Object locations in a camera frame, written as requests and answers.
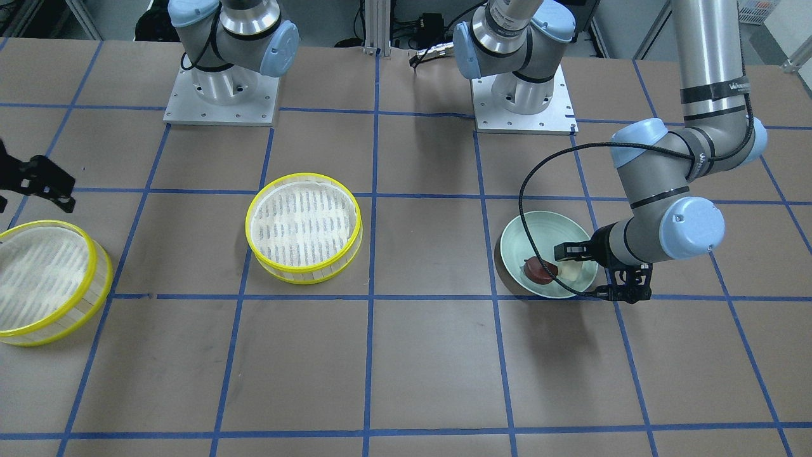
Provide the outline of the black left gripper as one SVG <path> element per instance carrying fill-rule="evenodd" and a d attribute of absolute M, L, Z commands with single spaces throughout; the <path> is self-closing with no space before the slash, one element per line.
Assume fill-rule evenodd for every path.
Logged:
<path fill-rule="evenodd" d="M 598 229 L 589 242 L 564 242 L 554 247 L 557 262 L 586 262 L 594 260 L 610 274 L 607 284 L 589 291 L 589 297 L 620 303 L 638 303 L 652 298 L 652 265 L 625 264 L 612 253 L 611 229 Z"/>

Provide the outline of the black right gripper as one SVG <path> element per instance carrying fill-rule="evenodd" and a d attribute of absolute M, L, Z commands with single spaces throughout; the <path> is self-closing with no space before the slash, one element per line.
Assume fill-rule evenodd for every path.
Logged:
<path fill-rule="evenodd" d="M 49 200 L 66 213 L 76 205 L 70 196 L 70 175 L 50 158 L 37 154 L 23 162 L 8 154 L 1 142 L 1 189 Z"/>

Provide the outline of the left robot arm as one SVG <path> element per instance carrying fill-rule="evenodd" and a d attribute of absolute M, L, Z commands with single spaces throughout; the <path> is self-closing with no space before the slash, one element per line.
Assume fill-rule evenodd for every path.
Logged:
<path fill-rule="evenodd" d="M 525 211 L 500 240 L 502 263 L 543 298 L 637 303 L 652 295 L 654 263 L 693 258 L 722 243 L 721 211 L 690 184 L 762 156 L 768 134 L 754 116 L 736 1 L 673 1 L 683 127 L 659 118 L 627 125 L 605 143 L 632 211 L 587 237 L 567 217 Z M 556 104 L 573 14 L 554 1 L 488 1 L 458 23 L 453 49 L 472 82 L 476 120 L 501 128 Z"/>

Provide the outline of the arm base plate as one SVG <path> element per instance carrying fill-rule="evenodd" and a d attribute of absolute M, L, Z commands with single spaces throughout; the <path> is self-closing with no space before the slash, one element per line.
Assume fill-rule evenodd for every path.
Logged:
<path fill-rule="evenodd" d="M 243 67 L 222 72 L 192 69 L 183 55 L 163 121 L 172 125 L 272 127 L 281 78 Z"/>
<path fill-rule="evenodd" d="M 542 83 L 513 73 L 470 83 L 476 130 L 492 134 L 575 135 L 579 132 L 563 67 Z"/>

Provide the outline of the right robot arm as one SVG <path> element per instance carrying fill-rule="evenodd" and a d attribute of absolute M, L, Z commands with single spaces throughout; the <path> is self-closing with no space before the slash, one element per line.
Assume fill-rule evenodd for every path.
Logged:
<path fill-rule="evenodd" d="M 195 90 L 201 116 L 249 105 L 256 90 L 287 73 L 301 43 L 296 24 L 282 17 L 275 1 L 169 1 L 166 13 L 185 49 L 180 70 L 187 81 L 175 84 Z M 40 197 L 70 213 L 75 183 L 46 156 L 23 161 L 2 149 L 5 191 Z"/>

